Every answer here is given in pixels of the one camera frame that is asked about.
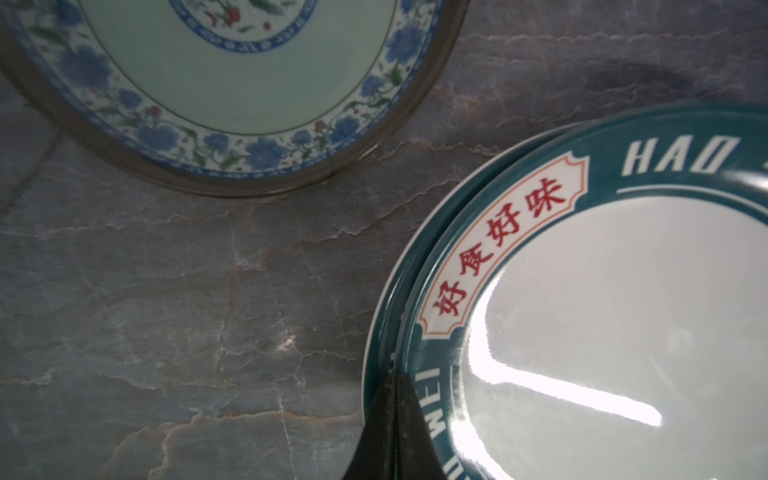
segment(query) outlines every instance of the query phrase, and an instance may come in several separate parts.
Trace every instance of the marble surface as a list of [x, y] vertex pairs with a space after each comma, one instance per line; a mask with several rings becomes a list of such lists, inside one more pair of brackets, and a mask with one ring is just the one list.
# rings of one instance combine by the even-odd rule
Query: marble surface
[[476, 1], [377, 152], [219, 200], [115, 170], [3, 81], [0, 478], [340, 478], [379, 291], [457, 182], [556, 125], [767, 82], [758, 0]]

